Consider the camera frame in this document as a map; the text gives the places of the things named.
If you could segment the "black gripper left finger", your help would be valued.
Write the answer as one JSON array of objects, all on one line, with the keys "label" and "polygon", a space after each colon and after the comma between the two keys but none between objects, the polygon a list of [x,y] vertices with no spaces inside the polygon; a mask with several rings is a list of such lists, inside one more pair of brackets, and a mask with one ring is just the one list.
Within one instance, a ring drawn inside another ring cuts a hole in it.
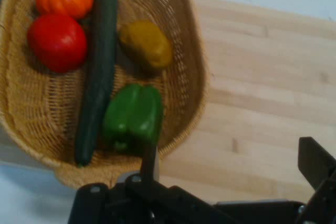
[{"label": "black gripper left finger", "polygon": [[185,190],[155,180],[157,148],[145,148],[140,171],[108,188],[78,189],[69,223],[237,223],[233,217]]}]

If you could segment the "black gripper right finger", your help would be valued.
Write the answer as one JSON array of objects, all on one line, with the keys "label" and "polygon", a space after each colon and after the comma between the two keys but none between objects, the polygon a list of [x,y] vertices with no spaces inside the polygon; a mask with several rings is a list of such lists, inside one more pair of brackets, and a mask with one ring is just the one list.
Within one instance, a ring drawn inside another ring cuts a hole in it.
[{"label": "black gripper right finger", "polygon": [[298,223],[335,223],[335,158],[312,137],[301,137],[298,168],[314,189]]}]

